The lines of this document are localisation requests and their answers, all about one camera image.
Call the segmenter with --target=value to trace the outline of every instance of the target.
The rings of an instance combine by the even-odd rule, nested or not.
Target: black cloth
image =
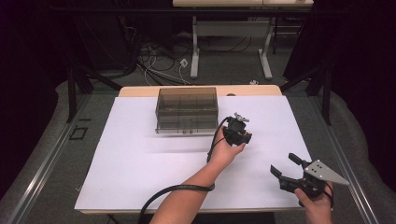
[[[331,65],[332,91],[346,101],[367,139],[370,162],[396,191],[396,3],[316,0],[314,10],[319,8],[345,9],[352,16],[308,19],[284,77],[293,80],[315,66]]]
[[[46,129],[66,80],[32,1],[0,1],[0,198]]]

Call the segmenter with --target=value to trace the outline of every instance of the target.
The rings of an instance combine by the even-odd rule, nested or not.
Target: metal bracket
[[[316,177],[320,180],[327,180],[333,183],[342,185],[349,185],[349,182],[330,169],[326,164],[320,160],[313,161],[309,166],[304,169],[304,172]]]

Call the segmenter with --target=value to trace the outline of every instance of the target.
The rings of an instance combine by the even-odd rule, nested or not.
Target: metal frame
[[[269,21],[197,21],[192,17],[192,62],[191,78],[198,78],[199,48],[198,36],[258,36],[266,37],[263,49],[259,49],[262,70],[267,80],[272,79],[271,69],[267,60],[273,26]]]

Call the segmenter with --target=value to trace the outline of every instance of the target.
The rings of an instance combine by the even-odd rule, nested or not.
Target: white desk
[[[310,161],[286,97],[278,95],[280,91],[274,86],[253,89],[276,95],[221,96],[227,88],[228,92],[248,94],[250,87],[219,87],[219,119],[238,112],[250,119],[247,130],[253,136],[245,151],[220,175],[201,212],[300,208],[295,196],[279,189],[277,179],[270,173],[273,164],[284,175],[295,178],[303,175],[303,170],[288,159],[290,152]],[[136,88],[130,88],[120,94],[128,96],[134,90]],[[78,196],[75,206],[78,211],[138,213],[154,193],[180,184],[205,164],[213,136],[156,134],[157,97],[150,95],[158,92],[142,92],[143,97],[116,98]],[[148,212],[155,211],[163,197],[153,202]]]
[[[312,7],[313,0],[173,0],[174,7]],[[259,49],[262,70],[266,79],[272,79],[267,52],[273,34],[269,21],[198,21],[192,17],[191,78],[198,78],[198,36],[255,36],[264,37]]]

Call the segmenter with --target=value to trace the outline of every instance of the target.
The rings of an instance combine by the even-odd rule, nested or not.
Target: transparent box
[[[213,133],[218,128],[216,88],[160,89],[156,133]]]

